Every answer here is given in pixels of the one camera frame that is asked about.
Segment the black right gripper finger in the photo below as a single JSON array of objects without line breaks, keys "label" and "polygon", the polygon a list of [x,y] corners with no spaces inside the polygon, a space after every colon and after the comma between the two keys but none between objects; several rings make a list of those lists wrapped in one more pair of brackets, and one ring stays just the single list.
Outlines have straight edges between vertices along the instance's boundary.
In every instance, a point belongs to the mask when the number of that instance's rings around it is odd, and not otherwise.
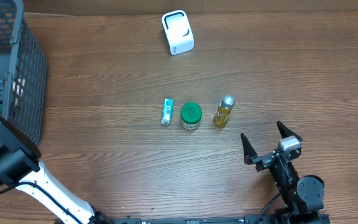
[{"label": "black right gripper finger", "polygon": [[287,128],[281,121],[277,121],[277,128],[278,128],[278,130],[280,132],[280,135],[281,135],[282,139],[288,138],[290,136],[294,136],[294,137],[297,138],[297,140],[299,140],[299,142],[303,141],[302,137],[300,137],[295,132],[293,132],[292,130]]},{"label": "black right gripper finger", "polygon": [[258,155],[255,149],[252,147],[251,143],[247,139],[244,133],[241,133],[241,141],[243,145],[244,152],[244,163],[245,164],[253,164],[254,159],[258,158]]}]

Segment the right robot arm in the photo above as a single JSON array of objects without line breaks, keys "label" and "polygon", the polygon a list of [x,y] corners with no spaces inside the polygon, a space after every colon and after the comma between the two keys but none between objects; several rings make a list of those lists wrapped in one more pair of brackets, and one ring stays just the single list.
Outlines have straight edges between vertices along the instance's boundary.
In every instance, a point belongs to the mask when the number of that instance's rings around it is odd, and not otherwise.
[{"label": "right robot arm", "polygon": [[316,175],[298,176],[292,160],[301,155],[302,137],[288,129],[281,121],[277,127],[282,137],[271,153],[258,156],[245,136],[241,134],[244,163],[255,165],[258,172],[268,169],[278,194],[257,215],[245,215],[245,223],[327,224],[328,215],[320,214],[324,208],[324,181]]}]

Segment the yellow dish soap bottle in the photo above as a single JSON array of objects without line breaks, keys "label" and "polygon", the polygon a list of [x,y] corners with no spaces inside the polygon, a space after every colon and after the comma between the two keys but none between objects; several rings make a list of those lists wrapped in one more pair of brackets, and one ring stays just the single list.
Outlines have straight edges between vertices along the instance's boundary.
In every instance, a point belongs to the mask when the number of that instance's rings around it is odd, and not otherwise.
[{"label": "yellow dish soap bottle", "polygon": [[235,99],[232,95],[225,95],[219,102],[217,112],[214,116],[214,123],[219,127],[224,127],[230,117],[231,111],[235,106]]}]

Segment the green white tissue pack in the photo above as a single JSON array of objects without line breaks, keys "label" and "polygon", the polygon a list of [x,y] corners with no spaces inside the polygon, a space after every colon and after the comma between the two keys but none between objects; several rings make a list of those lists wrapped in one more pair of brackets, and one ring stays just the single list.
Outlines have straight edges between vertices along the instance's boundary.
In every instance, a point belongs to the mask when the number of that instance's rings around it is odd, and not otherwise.
[{"label": "green white tissue pack", "polygon": [[166,98],[163,103],[162,108],[162,118],[161,123],[163,125],[169,125],[172,120],[172,110],[173,110],[173,99]]}]

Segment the green lid seasoning jar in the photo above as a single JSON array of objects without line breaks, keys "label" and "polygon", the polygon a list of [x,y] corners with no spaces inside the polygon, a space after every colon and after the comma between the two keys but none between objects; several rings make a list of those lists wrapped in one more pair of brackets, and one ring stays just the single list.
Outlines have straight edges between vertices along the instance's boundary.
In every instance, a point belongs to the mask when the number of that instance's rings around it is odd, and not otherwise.
[{"label": "green lid seasoning jar", "polygon": [[200,126],[202,118],[200,105],[194,102],[186,103],[180,111],[180,123],[187,130],[196,130]]}]

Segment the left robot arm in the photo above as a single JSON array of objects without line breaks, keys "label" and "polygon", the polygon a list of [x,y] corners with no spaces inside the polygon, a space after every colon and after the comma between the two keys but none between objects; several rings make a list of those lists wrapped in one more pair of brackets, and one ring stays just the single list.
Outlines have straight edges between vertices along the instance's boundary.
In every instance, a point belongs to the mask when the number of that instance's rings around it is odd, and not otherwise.
[{"label": "left robot arm", "polygon": [[46,168],[38,147],[0,116],[0,195],[17,189],[52,213],[62,223],[110,223],[110,219],[70,192]]}]

